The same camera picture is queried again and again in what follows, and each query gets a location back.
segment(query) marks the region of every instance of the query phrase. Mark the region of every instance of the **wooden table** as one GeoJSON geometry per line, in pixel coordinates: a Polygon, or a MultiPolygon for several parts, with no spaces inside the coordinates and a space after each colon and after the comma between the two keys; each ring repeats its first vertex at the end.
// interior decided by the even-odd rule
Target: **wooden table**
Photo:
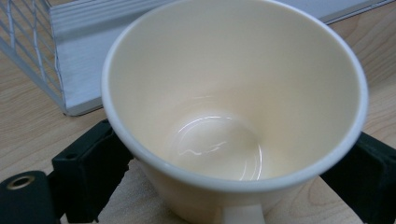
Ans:
{"type": "MultiPolygon", "coordinates": [[[[339,21],[331,27],[358,55],[370,89],[364,131],[396,147],[396,2],[339,21]]],[[[31,170],[51,172],[51,158],[106,118],[103,109],[69,118],[0,54],[0,181],[31,170]]],[[[354,212],[316,178],[266,214],[267,223],[361,223],[354,212]]],[[[168,210],[134,161],[101,223],[183,223],[168,210]]]]}

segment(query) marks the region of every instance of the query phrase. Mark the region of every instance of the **cup bottom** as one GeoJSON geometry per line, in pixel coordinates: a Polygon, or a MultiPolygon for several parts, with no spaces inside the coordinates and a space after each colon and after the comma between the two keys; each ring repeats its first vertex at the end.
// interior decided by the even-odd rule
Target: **cup bottom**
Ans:
{"type": "Polygon", "coordinates": [[[168,158],[174,165],[221,179],[257,180],[266,176],[259,137],[239,119],[203,117],[175,134],[168,158]]]}

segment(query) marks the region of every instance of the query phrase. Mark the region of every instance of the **black clamp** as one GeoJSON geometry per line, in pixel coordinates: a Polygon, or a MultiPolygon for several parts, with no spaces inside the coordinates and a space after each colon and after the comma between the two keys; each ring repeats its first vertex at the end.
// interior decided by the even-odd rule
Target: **black clamp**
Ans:
{"type": "MultiPolygon", "coordinates": [[[[91,223],[106,206],[133,158],[107,120],[52,159],[46,176],[32,171],[0,184],[0,223],[91,223]]],[[[321,177],[365,223],[396,218],[396,150],[362,133],[321,177]]]]}
{"type": "Polygon", "coordinates": [[[52,159],[46,176],[32,171],[0,184],[0,223],[70,223],[98,221],[133,158],[107,120],[84,133],[52,159]]]}

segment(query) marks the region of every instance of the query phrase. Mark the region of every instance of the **cup rim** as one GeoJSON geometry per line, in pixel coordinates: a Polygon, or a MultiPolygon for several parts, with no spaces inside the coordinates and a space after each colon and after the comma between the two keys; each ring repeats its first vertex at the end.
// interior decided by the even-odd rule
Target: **cup rim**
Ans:
{"type": "Polygon", "coordinates": [[[110,80],[110,69],[112,64],[113,56],[116,54],[117,49],[119,48],[119,43],[123,40],[123,38],[128,35],[135,27],[136,24],[144,20],[146,17],[151,14],[156,13],[159,10],[163,10],[165,8],[171,7],[176,4],[183,4],[187,1],[177,1],[175,3],[171,3],[162,7],[155,8],[150,12],[146,13],[142,17],[138,18],[136,21],[131,23],[116,39],[111,49],[109,50],[102,74],[102,101],[103,106],[106,112],[106,116],[112,125],[115,133],[120,138],[120,140],[129,148],[129,150],[133,153],[133,155],[138,158],[143,163],[153,167],[156,170],[159,170],[165,173],[168,176],[171,176],[175,180],[184,182],[186,184],[201,188],[201,189],[210,189],[222,192],[264,192],[274,189],[283,189],[291,186],[295,186],[298,184],[302,184],[305,181],[314,178],[317,175],[321,175],[326,172],[328,169],[333,167],[338,161],[340,161],[348,151],[353,147],[359,136],[361,135],[361,130],[363,129],[363,125],[365,122],[365,118],[367,116],[368,111],[368,87],[365,79],[365,75],[361,64],[354,54],[353,50],[349,47],[349,45],[330,27],[326,24],[322,23],[318,19],[313,16],[301,11],[298,8],[288,6],[283,3],[279,3],[273,0],[263,0],[264,4],[272,4],[278,7],[283,7],[286,10],[289,10],[292,13],[295,13],[299,16],[306,17],[310,21],[312,21],[318,28],[322,29],[323,32],[326,32],[330,35],[336,43],[340,45],[340,49],[342,49],[347,57],[349,58],[354,70],[355,75],[359,84],[360,91],[360,99],[357,106],[357,112],[354,117],[353,123],[350,126],[349,130],[345,134],[344,138],[340,143],[333,148],[333,150],[325,155],[320,160],[315,163],[301,169],[297,172],[290,173],[288,175],[277,176],[268,179],[260,179],[260,180],[228,180],[228,179],[218,179],[215,177],[209,177],[204,175],[198,175],[193,172],[189,172],[183,170],[175,165],[167,162],[144,146],[142,146],[137,139],[135,139],[129,132],[128,129],[123,125],[120,117],[118,116],[117,110],[112,103],[111,94],[109,89],[109,80],[110,80]]]}

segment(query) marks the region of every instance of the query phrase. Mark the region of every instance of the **cream-colored cup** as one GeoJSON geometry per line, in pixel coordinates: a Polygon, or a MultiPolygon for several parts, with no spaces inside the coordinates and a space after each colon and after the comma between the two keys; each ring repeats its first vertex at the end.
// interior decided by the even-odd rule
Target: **cream-colored cup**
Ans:
{"type": "Polygon", "coordinates": [[[263,223],[358,138],[361,66],[330,28],[273,1],[181,1],[116,40],[106,114],[160,196],[193,223],[263,223]]]}

